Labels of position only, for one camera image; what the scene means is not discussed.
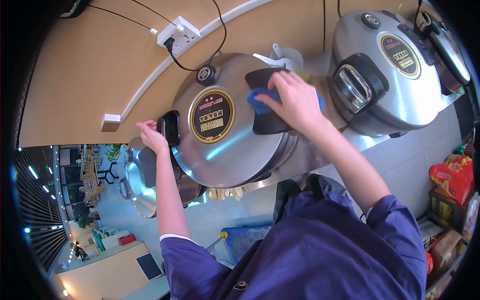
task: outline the person's left hand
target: person's left hand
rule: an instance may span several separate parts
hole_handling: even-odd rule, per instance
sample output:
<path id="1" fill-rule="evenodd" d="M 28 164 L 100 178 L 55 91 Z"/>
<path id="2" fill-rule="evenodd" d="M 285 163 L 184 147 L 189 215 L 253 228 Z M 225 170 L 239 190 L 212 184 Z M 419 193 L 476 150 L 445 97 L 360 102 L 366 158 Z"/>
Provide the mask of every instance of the person's left hand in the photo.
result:
<path id="1" fill-rule="evenodd" d="M 156 131 L 155 121 L 138 122 L 137 127 L 140 128 L 142 142 L 157 155 L 160 151 L 168 150 L 168 142 L 161 133 Z"/>

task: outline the stainless steel counter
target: stainless steel counter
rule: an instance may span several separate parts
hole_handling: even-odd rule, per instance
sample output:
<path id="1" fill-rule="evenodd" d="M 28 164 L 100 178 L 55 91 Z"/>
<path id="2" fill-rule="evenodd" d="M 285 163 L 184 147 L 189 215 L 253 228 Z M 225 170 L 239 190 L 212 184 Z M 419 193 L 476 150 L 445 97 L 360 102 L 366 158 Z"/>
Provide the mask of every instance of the stainless steel counter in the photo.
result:
<path id="1" fill-rule="evenodd" d="M 330 54 L 331 49 L 327 49 L 323 52 L 306 57 L 303 62 L 304 73 L 308 76 L 312 74 L 319 76 L 326 75 L 330 61 Z M 459 95 L 456 96 L 455 94 L 451 94 L 449 96 L 442 95 L 442 103 L 441 107 L 439 107 L 439 111 L 445 109 L 447 106 L 455 102 L 455 100 L 457 100 L 459 97 Z M 351 128 L 347 128 L 342 134 L 358 151 L 363 151 L 390 139 L 388 135 L 379 137 L 361 135 Z M 325 155 L 306 137 L 299 134 L 297 145 L 295 146 L 295 149 L 290 157 L 280 167 L 273 170 L 272 175 L 269 178 L 246 184 L 242 189 L 244 192 L 253 191 L 304 173 L 308 173 L 329 164 L 330 162 Z M 213 201 L 213 199 L 208 197 L 208 191 L 198 198 L 198 202 L 200 203 L 209 201 Z"/>

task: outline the red box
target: red box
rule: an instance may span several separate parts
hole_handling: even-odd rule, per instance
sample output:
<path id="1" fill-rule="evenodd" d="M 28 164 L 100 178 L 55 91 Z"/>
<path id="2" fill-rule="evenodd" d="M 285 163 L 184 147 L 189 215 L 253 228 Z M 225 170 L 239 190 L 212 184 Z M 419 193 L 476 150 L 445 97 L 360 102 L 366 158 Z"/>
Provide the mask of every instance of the red box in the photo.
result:
<path id="1" fill-rule="evenodd" d="M 131 234 L 131 235 L 127 235 L 126 237 L 118 238 L 118 240 L 119 240 L 119 245 L 124 246 L 128 243 L 133 242 L 135 240 L 135 236 Z"/>

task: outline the rice cooker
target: rice cooker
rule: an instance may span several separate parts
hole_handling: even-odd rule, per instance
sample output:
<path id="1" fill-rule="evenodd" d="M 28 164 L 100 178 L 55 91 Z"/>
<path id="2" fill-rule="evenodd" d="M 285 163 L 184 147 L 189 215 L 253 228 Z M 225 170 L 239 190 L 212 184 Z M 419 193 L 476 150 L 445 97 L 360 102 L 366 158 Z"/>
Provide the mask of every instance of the rice cooker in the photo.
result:
<path id="1" fill-rule="evenodd" d="M 156 217 L 156 154 L 140 137 L 133 138 L 125 150 L 124 178 L 119 182 L 120 195 L 130 200 L 145 218 Z M 173 173 L 183 207 L 195 201 L 206 188 L 188 177 L 172 159 Z"/>
<path id="2" fill-rule="evenodd" d="M 257 114 L 247 103 L 248 93 L 267 88 L 280 70 L 227 53 L 187 76 L 157 128 L 190 178 L 212 188 L 238 187 L 268 178 L 288 158 L 296 133 L 274 112 Z"/>
<path id="3" fill-rule="evenodd" d="M 415 25 L 419 36 L 433 54 L 435 68 L 442 85 L 442 93 L 449 95 L 456 89 L 467 85 L 470 81 L 470 73 L 445 24 L 437 21 L 427 12 L 420 12 Z"/>
<path id="4" fill-rule="evenodd" d="M 413 30 L 381 12 L 340 18 L 328 81 L 339 114 L 370 136 L 398 137 L 425 127 L 441 103 L 431 53 Z"/>

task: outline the blue cloth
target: blue cloth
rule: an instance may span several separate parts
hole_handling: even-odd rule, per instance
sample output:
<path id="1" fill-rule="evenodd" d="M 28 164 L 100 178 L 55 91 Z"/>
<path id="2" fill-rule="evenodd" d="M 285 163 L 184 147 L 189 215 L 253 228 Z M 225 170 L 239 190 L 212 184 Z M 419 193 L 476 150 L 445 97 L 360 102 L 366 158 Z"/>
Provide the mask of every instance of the blue cloth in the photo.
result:
<path id="1" fill-rule="evenodd" d="M 266 94 L 266 95 L 269 95 L 270 98 L 272 98 L 273 100 L 275 100 L 276 102 L 278 103 L 282 103 L 282 101 L 280 100 L 280 94 L 278 93 L 278 90 L 277 89 L 274 89 L 274 90 L 267 90 L 267 89 L 264 89 L 264 88 L 254 88 L 253 90 L 251 90 L 248 95 L 247 95 L 247 102 L 250 103 L 251 105 L 253 105 L 253 107 L 255 107 L 255 111 L 257 112 L 257 114 L 259 115 L 262 115 L 262 114 L 266 114 L 268 112 L 271 112 L 272 110 L 267 106 L 265 105 L 264 103 L 262 102 L 258 102 L 257 100 L 255 100 L 255 96 L 259 95 L 259 94 Z M 317 92 L 317 97 L 318 97 L 318 104 L 320 105 L 320 110 L 323 111 L 324 110 L 324 107 L 325 107 L 325 103 L 324 103 L 324 100 L 323 98 L 320 96 L 320 94 Z"/>
<path id="2" fill-rule="evenodd" d="M 302 192 L 233 270 L 190 240 L 160 242 L 172 299 L 423 299 L 425 251 L 413 214 L 383 198 L 364 224 L 350 199 Z"/>

